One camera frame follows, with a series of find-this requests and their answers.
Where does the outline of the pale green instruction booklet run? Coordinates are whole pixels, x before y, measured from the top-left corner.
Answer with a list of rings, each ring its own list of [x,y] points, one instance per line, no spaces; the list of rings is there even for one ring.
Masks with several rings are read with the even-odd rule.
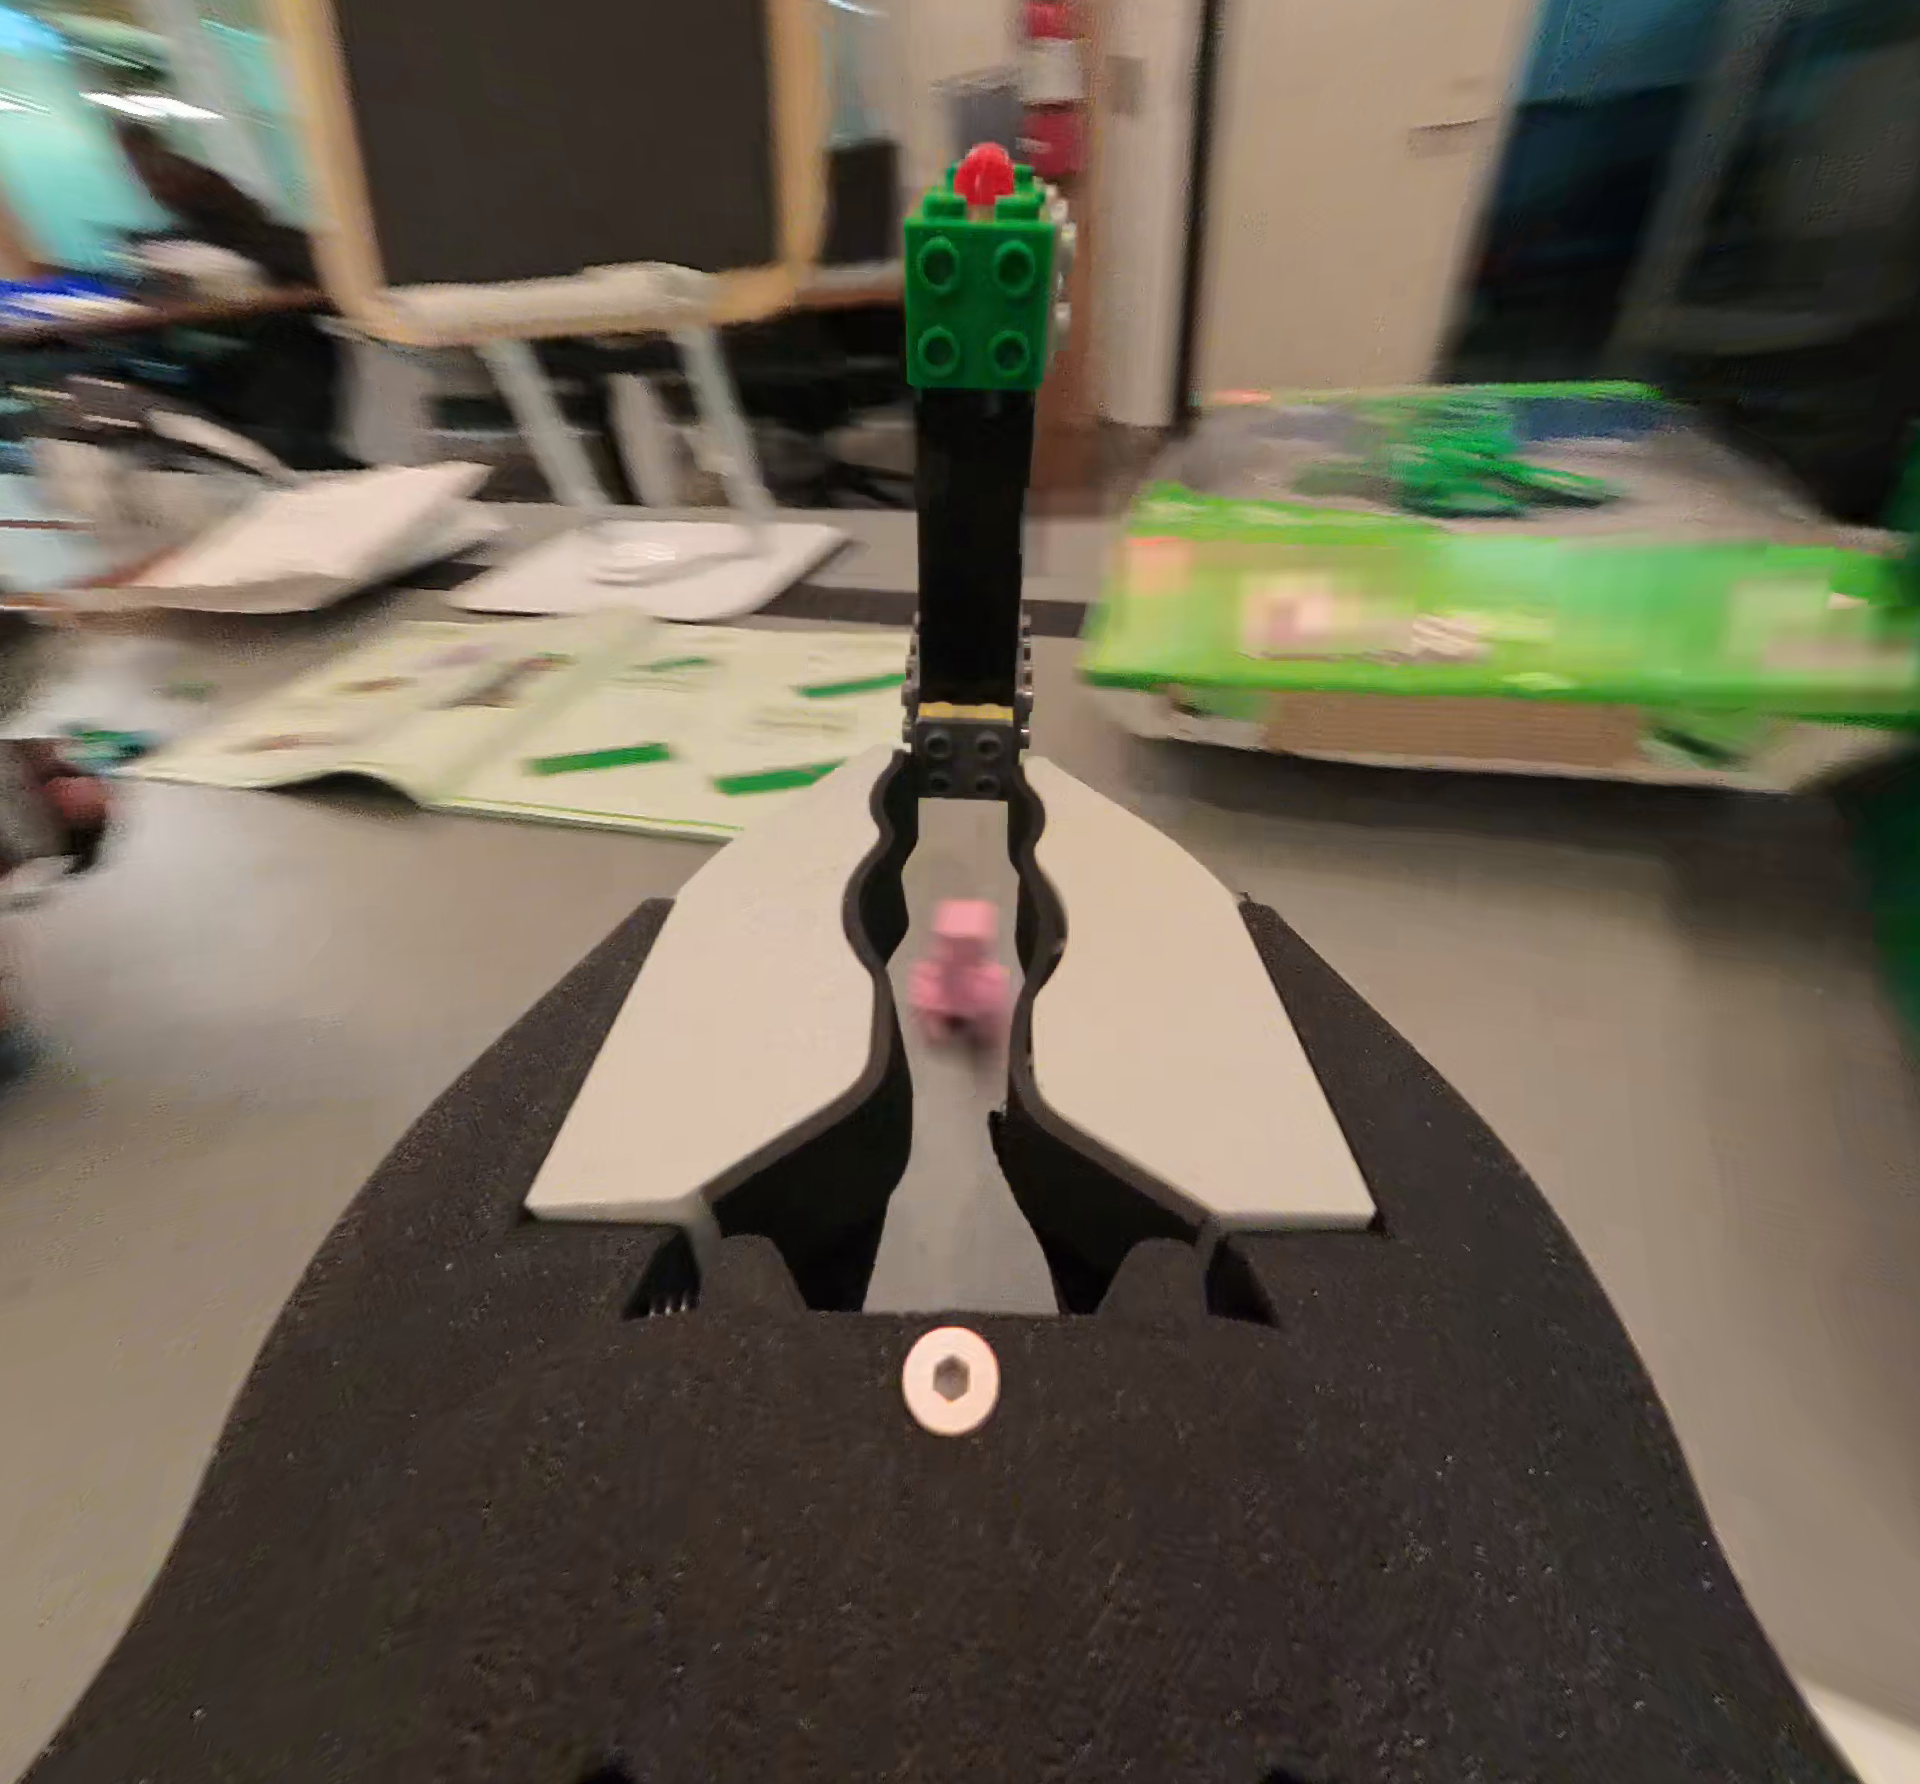
[[[404,622],[138,760],[144,781],[367,781],[421,811],[728,840],[901,742],[908,632],[635,613]]]

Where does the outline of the pink brick pig figure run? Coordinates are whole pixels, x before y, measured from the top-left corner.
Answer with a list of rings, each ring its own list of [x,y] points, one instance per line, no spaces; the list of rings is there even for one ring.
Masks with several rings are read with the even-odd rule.
[[[932,1041],[964,1041],[973,1048],[997,1041],[1009,1006],[1009,981],[997,958],[994,902],[940,902],[923,954],[912,963],[908,999]]]

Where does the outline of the black and green brick tower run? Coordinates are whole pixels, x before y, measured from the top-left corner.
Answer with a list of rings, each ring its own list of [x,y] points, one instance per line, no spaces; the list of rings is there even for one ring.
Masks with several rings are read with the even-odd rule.
[[[1075,244],[1058,186],[996,141],[948,164],[905,218],[919,609],[902,739],[929,800],[1005,804],[1030,744],[1024,519]]]

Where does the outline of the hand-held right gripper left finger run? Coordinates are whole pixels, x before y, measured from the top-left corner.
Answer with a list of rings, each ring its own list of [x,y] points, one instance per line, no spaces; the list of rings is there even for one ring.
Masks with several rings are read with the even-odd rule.
[[[688,877],[534,1174],[534,1221],[766,1239],[817,1311],[862,1311],[915,1141],[889,961],[919,842],[878,746]]]

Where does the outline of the white desk lamp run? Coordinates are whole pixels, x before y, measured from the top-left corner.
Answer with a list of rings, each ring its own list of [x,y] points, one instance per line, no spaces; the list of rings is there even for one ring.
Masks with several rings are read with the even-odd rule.
[[[483,616],[633,611],[681,624],[735,622],[770,609],[852,548],[850,532],[778,510],[720,331],[698,321],[671,337],[688,375],[708,469],[722,484],[722,508],[698,518],[614,508],[564,424],[534,344],[491,338],[480,358],[570,518],[564,530],[459,586],[451,603]]]

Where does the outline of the green toy set box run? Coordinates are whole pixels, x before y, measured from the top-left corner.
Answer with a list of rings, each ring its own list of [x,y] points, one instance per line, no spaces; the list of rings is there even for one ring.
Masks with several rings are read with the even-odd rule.
[[[1916,552],[1636,382],[1236,392],[1116,524],[1142,736],[1785,793],[1916,744]]]

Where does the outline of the white printed paper bag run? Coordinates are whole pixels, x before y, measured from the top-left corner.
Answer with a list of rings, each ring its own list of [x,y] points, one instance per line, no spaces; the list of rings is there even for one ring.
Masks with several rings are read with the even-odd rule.
[[[269,491],[125,588],[162,611],[321,611],[490,542],[487,475],[475,461],[442,461]]]

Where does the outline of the wooden framed black board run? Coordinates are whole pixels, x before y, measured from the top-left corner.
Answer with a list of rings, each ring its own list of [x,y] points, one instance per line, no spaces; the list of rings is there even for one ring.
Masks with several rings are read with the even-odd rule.
[[[733,326],[827,223],[809,0],[265,0],[334,308],[419,346]]]

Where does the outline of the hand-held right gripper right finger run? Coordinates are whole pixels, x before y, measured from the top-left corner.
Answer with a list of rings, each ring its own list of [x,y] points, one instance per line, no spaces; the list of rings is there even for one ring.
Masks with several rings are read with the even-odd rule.
[[[1058,1311],[1146,1243],[1366,1232],[1376,1193],[1242,898],[1120,802],[1033,756],[1009,797],[1020,991],[997,1167]]]

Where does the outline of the red fire extinguisher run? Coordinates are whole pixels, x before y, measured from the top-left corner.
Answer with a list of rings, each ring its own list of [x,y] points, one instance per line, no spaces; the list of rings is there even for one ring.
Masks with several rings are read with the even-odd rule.
[[[1020,151],[1051,183],[1086,169],[1092,0],[1018,0]]]

